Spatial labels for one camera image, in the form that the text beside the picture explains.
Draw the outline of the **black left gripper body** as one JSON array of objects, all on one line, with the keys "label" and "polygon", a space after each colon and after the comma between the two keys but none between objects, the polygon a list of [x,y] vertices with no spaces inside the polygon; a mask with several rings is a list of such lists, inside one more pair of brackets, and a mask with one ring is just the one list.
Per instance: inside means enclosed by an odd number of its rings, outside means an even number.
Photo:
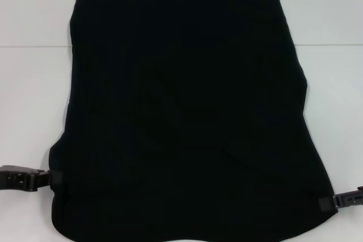
[{"label": "black left gripper body", "polygon": [[1,190],[38,190],[46,186],[46,172],[40,169],[3,165]]}]

